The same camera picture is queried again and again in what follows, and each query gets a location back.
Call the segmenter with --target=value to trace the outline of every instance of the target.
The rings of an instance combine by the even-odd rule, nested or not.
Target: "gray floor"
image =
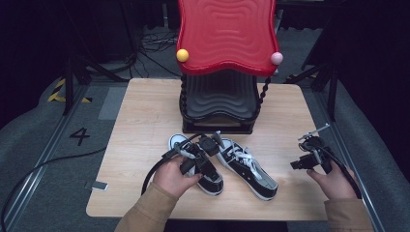
[[[274,83],[282,83],[288,75],[301,72],[300,67],[319,34],[319,30],[278,31],[284,61],[273,77]],[[148,55],[175,74],[143,56],[138,56],[140,61],[135,63],[131,73],[118,74],[126,78],[179,78],[174,51],[175,47],[171,46]],[[108,68],[119,65],[105,64]],[[56,76],[56,81],[50,83],[36,109],[16,118],[0,131],[0,206],[18,179],[37,162],[93,152],[105,147],[109,140],[127,84],[113,83],[96,76],[89,87],[75,88],[79,99],[87,97],[93,101],[79,102],[72,114],[61,117],[64,103],[47,101],[58,80]],[[310,82],[304,80],[298,84],[302,86],[316,127],[322,127],[330,122],[323,106],[327,93],[312,93],[306,87]],[[375,228],[379,231],[408,231],[409,183],[375,129],[341,84],[337,89],[336,117],[332,129],[324,130],[320,135],[359,176]],[[90,137],[83,139],[78,146],[79,139],[70,135],[80,129],[86,129]],[[92,218],[85,212],[91,192],[84,186],[95,180],[102,159],[103,152],[56,162],[43,169],[39,181],[33,183],[34,190],[25,195],[25,204],[21,206],[18,217],[14,220],[7,218],[13,223],[14,231],[113,231],[118,218]],[[288,221],[287,226],[288,231],[328,230],[326,221]]]

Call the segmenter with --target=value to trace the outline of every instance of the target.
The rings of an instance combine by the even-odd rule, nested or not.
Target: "shoelace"
[[[249,152],[249,148],[245,147],[243,149],[243,151],[241,151],[241,148],[236,147],[234,145],[234,142],[231,140],[231,146],[232,146],[232,151],[228,152],[228,156],[232,156],[233,158],[228,161],[227,163],[230,163],[233,160],[238,161],[239,159],[242,159],[242,162],[244,163],[244,165],[248,166],[250,168],[250,171],[252,172],[252,174],[255,176],[256,179],[261,180],[262,177],[259,175],[259,173],[256,170],[256,166],[255,166],[255,159],[253,158],[253,156],[250,154]]]

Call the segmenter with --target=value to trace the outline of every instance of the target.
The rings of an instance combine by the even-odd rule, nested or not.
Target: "wooden table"
[[[97,177],[108,183],[108,189],[92,192],[89,216],[121,217],[136,202],[147,173],[168,151],[169,137],[182,132],[180,91],[180,80],[130,81]],[[222,132],[222,137],[250,148],[262,168],[278,182],[277,196],[271,201],[259,200],[242,179],[211,157],[223,176],[223,192],[211,196],[194,186],[180,198],[171,218],[326,220],[326,196],[305,170],[293,170],[290,165],[305,154],[297,138],[314,129],[301,89],[271,84],[253,134]]]

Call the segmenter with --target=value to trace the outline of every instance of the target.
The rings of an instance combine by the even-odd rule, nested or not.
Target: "sleeve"
[[[360,199],[325,201],[331,231],[373,231],[365,204]]]
[[[115,232],[162,232],[178,198],[151,183],[135,205],[121,218]]]

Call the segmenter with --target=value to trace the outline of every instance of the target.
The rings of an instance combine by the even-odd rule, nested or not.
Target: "red tray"
[[[275,0],[179,0],[181,31],[177,51],[189,53],[178,62],[182,73],[200,75],[233,69],[270,76],[277,65]]]

